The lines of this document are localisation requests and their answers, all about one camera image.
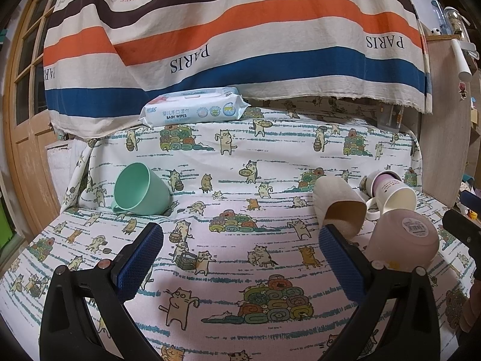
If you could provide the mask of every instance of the person's hand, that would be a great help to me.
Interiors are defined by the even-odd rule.
[[[474,280],[470,289],[470,297],[463,305],[463,314],[459,320],[459,326],[465,333],[473,328],[481,312],[481,281]]]

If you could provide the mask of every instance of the wooden door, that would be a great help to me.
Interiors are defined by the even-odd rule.
[[[30,0],[13,41],[4,101],[10,172],[33,234],[59,214],[45,146],[56,141],[45,101],[43,44],[56,0]]]

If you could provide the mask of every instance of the blue gripper pad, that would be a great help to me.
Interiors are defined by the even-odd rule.
[[[333,225],[325,226],[319,232],[319,247],[331,266],[339,284],[341,284],[346,297],[360,305],[366,296],[365,277],[358,270],[341,242],[344,242],[345,245],[348,246],[347,241]]]
[[[122,303],[135,297],[163,244],[162,227],[150,222],[134,242],[124,246],[115,257],[111,279]]]

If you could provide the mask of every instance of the barcode label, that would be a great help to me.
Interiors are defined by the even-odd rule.
[[[426,237],[429,234],[427,226],[415,218],[405,218],[403,220],[403,228],[416,237]]]

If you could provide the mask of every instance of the cartoon cat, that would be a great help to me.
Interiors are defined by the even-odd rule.
[[[177,191],[184,190],[184,185],[183,185],[182,181],[180,180],[179,172],[177,172],[175,170],[172,170],[172,171],[169,171],[169,172],[170,172],[170,177],[169,177],[169,180],[167,181],[167,183],[172,188],[172,192],[175,192],[176,190]]]
[[[322,97],[315,96],[314,99],[312,100],[312,104],[315,106],[320,106],[322,104]]]
[[[229,312],[229,311],[225,311],[223,314],[221,315],[212,315],[208,320],[211,320],[211,319],[220,319],[220,320],[223,320],[225,319],[226,317],[228,316],[232,316],[232,312]]]
[[[130,235],[132,232],[135,231],[135,227],[137,226],[137,220],[135,218],[131,218],[127,225],[122,229],[122,232],[126,235]]]
[[[63,198],[64,205],[70,205],[73,203],[75,197],[77,196],[77,188],[80,187],[80,182],[77,186],[72,186],[71,188],[67,187],[67,190],[65,191],[65,197]]]
[[[257,176],[257,162],[253,162],[252,160],[249,160],[245,166],[245,168],[241,169],[239,171],[239,175],[242,177],[247,177],[246,182],[247,184],[249,183],[257,183],[257,180],[260,179],[260,177]]]
[[[84,226],[88,225],[88,226],[92,226],[94,225],[96,222],[98,222],[97,220],[100,218],[100,215],[102,213],[100,212],[97,212],[97,213],[92,213],[90,215],[90,218],[85,222]]]
[[[174,250],[173,254],[169,254],[172,257],[172,262],[176,261],[176,258],[179,255],[182,255],[184,252],[188,252],[188,245],[187,242],[178,242],[176,244],[176,249]]]
[[[232,145],[232,136],[228,130],[221,130],[220,134],[216,134],[215,136],[216,141],[220,140],[220,154],[224,154],[224,152],[228,152],[229,155],[232,155],[232,150],[237,148],[237,146]]]
[[[261,207],[259,206],[257,199],[246,199],[246,201],[249,203],[249,205],[247,206],[247,210],[255,210],[255,209],[261,210]]]
[[[257,119],[252,120],[253,127],[249,127],[249,130],[254,131],[254,137],[257,137],[257,135],[261,135],[262,137],[265,137],[265,131],[264,128],[271,128],[272,127],[272,122],[270,121],[258,121]]]
[[[345,171],[342,172],[341,178],[344,179],[346,182],[348,182],[349,175],[350,175],[349,170],[346,169]]]
[[[340,135],[341,134],[341,130],[339,129],[339,125],[331,124],[331,131],[332,131],[332,135],[334,135],[334,134]]]
[[[301,197],[293,197],[293,207],[306,207],[307,202]]]
[[[74,233],[72,233],[69,237],[67,237],[67,243],[72,244],[75,240],[75,238],[80,235],[83,231],[82,230],[74,230]]]
[[[268,253],[267,247],[263,245],[256,245],[253,252],[257,255],[256,263],[260,267],[267,267],[268,265],[274,267],[275,265],[277,265],[277,262],[273,261],[270,254]]]
[[[140,142],[140,138],[135,137],[135,130],[127,130],[127,142],[126,147],[129,152],[132,152],[134,149],[138,150],[137,144]]]
[[[448,263],[448,266],[456,273],[456,276],[458,278],[461,278],[461,273],[459,272],[458,269],[456,269],[456,267],[452,263]]]
[[[78,214],[79,212],[79,208],[78,207],[75,207],[75,206],[71,206],[69,207],[67,210],[65,210],[67,213],[70,213],[70,214]]]
[[[27,285],[23,287],[27,293],[35,286],[35,284],[39,281],[37,274],[32,275],[27,282]]]
[[[210,182],[211,180],[212,177],[210,174],[205,174],[202,177],[201,186],[199,187],[199,190],[202,190],[202,193],[208,193],[209,191],[212,191],[212,184]]]
[[[227,355],[229,356],[229,361],[249,361],[251,359],[245,350],[240,353],[227,353]]]
[[[376,340],[376,334],[379,332],[379,329],[373,331],[369,339],[367,340],[366,346],[362,350],[359,358],[367,356],[369,353],[372,352],[374,345],[377,345],[378,341]]]
[[[96,202],[98,206],[105,207],[105,194],[107,194],[107,190],[102,186],[98,186],[95,189],[95,199],[93,202]]]
[[[23,274],[19,274],[17,278],[15,278],[15,281],[11,284],[10,291],[12,293],[21,292],[23,290],[22,286],[22,281],[23,281]]]
[[[391,133],[391,147],[396,146],[396,141],[399,140],[399,134]]]
[[[103,317],[100,317],[99,320],[99,328],[97,329],[97,333],[106,333],[107,336],[110,338],[109,330],[107,330],[107,326],[105,325],[105,322],[103,321]]]
[[[195,274],[203,272],[207,277],[209,273],[209,262],[217,262],[215,259],[211,259],[212,255],[209,251],[199,251],[197,262],[195,264]]]
[[[438,279],[436,277],[431,277],[428,275],[429,279],[431,280],[432,284],[431,286],[434,288],[435,286],[438,286]]]
[[[222,191],[214,191],[212,194],[212,199],[220,199],[223,200],[225,197],[222,195]]]
[[[261,198],[271,198],[270,194],[272,193],[273,189],[272,186],[269,186],[268,182],[262,182],[257,189],[257,192],[261,196]]]
[[[90,243],[85,249],[90,250],[93,253],[96,253],[101,245],[104,245],[105,243],[105,236],[104,235],[99,235],[97,237],[94,237],[92,239],[92,243]]]
[[[309,269],[309,265],[312,265],[314,269],[322,267],[321,262],[314,256],[314,248],[312,246],[299,247],[299,251],[302,255],[302,264],[305,265],[306,269]]]
[[[145,275],[145,278],[143,279],[142,283],[140,284],[140,288],[142,290],[145,290],[145,285],[147,285],[149,282],[153,282],[153,278],[151,278],[152,276],[152,267],[150,267],[149,271],[147,272],[147,274]]]
[[[20,266],[20,258],[16,258],[14,262],[10,266],[10,271],[15,273],[18,270],[18,267]]]
[[[376,148],[376,156],[374,157],[374,160],[377,160],[377,159],[380,160],[382,155],[382,143],[378,142],[375,148]]]
[[[456,238],[446,231],[442,225],[438,227],[438,234],[441,236],[441,240],[444,242],[441,251],[444,251],[456,240]]]
[[[65,225],[67,225],[67,222],[66,222],[66,221],[58,223],[58,224],[54,227],[54,232],[55,232],[55,233],[60,233],[60,232],[62,232],[62,229],[65,227]]]
[[[75,255],[75,258],[67,265],[70,271],[76,271],[80,267],[80,264],[84,261],[83,256]]]
[[[40,298],[40,296],[45,294],[45,289],[47,288],[47,285],[49,284],[49,277],[45,276],[40,279],[37,279],[35,282],[32,283],[32,286],[29,288],[28,293],[34,298]]]
[[[87,173],[87,189],[85,190],[85,192],[89,193],[89,192],[93,191],[93,188],[96,184],[97,183],[94,183],[93,180],[92,180],[92,176],[90,175],[90,170],[88,170],[88,173]]]
[[[361,182],[359,183],[359,190],[362,191],[363,193],[367,192],[366,182],[367,182],[367,176],[364,176],[361,179]]]
[[[470,265],[469,259],[466,258],[465,255],[458,253],[456,257],[461,261],[463,264],[464,268],[468,267]]]
[[[176,228],[174,229],[175,233],[179,233],[182,235],[182,241],[186,241],[187,238],[193,239],[194,237],[189,234],[189,228],[191,223],[187,222],[186,220],[178,221],[176,224]]]
[[[286,100],[284,105],[286,106],[287,115],[289,115],[291,118],[300,119],[295,110],[296,106],[294,105],[293,101]]]
[[[318,142],[321,145],[321,150],[324,152],[326,147],[326,137],[324,136],[324,129],[323,126],[316,129],[316,138],[315,142]]]
[[[78,160],[77,160],[76,166],[77,166],[77,167],[80,167],[83,163],[85,163],[84,154],[81,153],[81,154],[80,154],[80,157],[79,157]]]
[[[418,148],[417,143],[415,141],[413,141],[413,143],[411,144],[411,157],[414,157],[416,152],[419,152],[419,148]]]
[[[257,265],[257,261],[259,260],[259,257],[257,256],[255,251],[248,251],[247,252],[247,260],[252,266]]]
[[[293,219],[291,222],[287,223],[287,228],[294,228],[297,232],[297,237],[302,240],[304,235],[311,238],[311,230],[307,229],[306,224],[300,219]]]
[[[332,335],[332,334],[329,334],[329,338],[328,338],[328,342],[326,343],[327,346],[332,346],[334,344],[334,341],[337,339],[337,337],[339,336],[339,334],[337,335]]]
[[[199,307],[199,298],[192,297],[192,291],[184,290],[182,288],[177,289],[175,292],[170,292],[169,308],[159,305],[161,311],[167,312],[167,318],[165,319],[165,325],[168,327],[172,321],[177,320],[180,322],[180,328],[186,330],[187,328],[187,315],[188,308],[192,304],[195,308]]]
[[[189,213],[197,213],[200,215],[204,215],[205,203],[202,201],[197,201],[194,202],[191,206],[187,206],[187,208],[189,209]]]
[[[182,361],[184,359],[185,350],[180,350],[174,346],[166,347],[162,345],[160,353],[164,361]]]

